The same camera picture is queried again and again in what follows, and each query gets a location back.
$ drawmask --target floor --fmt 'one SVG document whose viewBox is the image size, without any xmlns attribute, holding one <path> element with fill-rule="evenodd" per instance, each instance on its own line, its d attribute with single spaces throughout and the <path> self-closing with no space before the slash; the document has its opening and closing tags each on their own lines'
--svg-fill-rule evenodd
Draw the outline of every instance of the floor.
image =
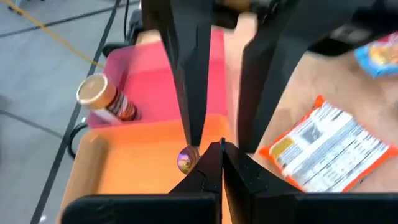
<svg viewBox="0 0 398 224">
<path fill-rule="evenodd" d="M 21 8 L 48 23 L 111 7 L 114 2 L 31 0 L 23 1 Z M 66 22 L 51 30 L 93 58 L 110 14 L 108 11 Z M 124 9 L 118 9 L 107 42 L 123 41 L 123 16 Z M 0 35 L 34 26 L 2 2 L 0 21 Z M 86 77 L 90 63 L 42 30 L 0 38 L 0 49 L 0 217 L 2 223 L 29 223 L 72 115 L 76 88 Z M 101 56 L 99 62 L 104 63 L 105 58 Z M 86 115 L 87 110 L 82 110 L 77 123 Z M 55 223 L 72 163 L 63 155 L 40 223 Z"/>
</svg>

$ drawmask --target gold jar lid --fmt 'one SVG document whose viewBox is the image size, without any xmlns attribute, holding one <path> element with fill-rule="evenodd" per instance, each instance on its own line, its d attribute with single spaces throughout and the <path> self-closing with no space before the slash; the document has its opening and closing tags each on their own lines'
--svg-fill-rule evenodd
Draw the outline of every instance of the gold jar lid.
<svg viewBox="0 0 398 224">
<path fill-rule="evenodd" d="M 107 107 L 116 94 L 116 87 L 105 74 L 97 73 L 86 78 L 76 92 L 77 101 L 89 109 Z"/>
</svg>

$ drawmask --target small round object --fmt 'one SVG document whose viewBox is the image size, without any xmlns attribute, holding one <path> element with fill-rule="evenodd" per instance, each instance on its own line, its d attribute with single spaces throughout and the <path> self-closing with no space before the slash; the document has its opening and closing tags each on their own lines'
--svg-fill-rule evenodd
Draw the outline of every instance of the small round object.
<svg viewBox="0 0 398 224">
<path fill-rule="evenodd" d="M 177 157 L 177 165 L 181 172 L 188 174 L 199 161 L 199 148 L 187 146 L 181 150 Z"/>
</svg>

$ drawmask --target orange tray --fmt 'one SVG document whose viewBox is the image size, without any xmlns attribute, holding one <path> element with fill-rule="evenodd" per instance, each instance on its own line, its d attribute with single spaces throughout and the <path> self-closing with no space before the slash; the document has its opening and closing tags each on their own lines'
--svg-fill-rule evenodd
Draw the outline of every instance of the orange tray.
<svg viewBox="0 0 398 224">
<path fill-rule="evenodd" d="M 229 139 L 228 120 L 208 115 L 201 154 L 221 137 Z M 185 146 L 180 120 L 92 129 L 80 141 L 61 210 L 89 194 L 168 193 L 185 177 L 177 167 Z M 224 189 L 223 223 L 231 223 Z"/>
</svg>

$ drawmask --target wooden table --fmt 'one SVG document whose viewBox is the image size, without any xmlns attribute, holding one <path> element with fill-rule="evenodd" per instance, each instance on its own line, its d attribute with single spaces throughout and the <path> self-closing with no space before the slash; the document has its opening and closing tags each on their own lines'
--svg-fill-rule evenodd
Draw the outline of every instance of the wooden table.
<svg viewBox="0 0 398 224">
<path fill-rule="evenodd" d="M 242 50 L 256 30 L 254 16 L 242 15 L 236 30 L 225 31 L 228 94 L 231 96 L 230 125 L 236 127 Z M 157 32 L 146 32 L 140 44 L 158 41 Z M 351 113 L 368 131 L 398 146 L 398 76 L 372 79 L 356 63 L 353 54 L 326 58 L 306 53 L 292 74 L 259 148 L 271 144 L 312 107 L 317 95 Z M 259 154 L 253 159 L 269 171 L 275 167 Z M 392 158 L 369 176 L 356 191 L 398 190 L 398 158 Z"/>
</svg>

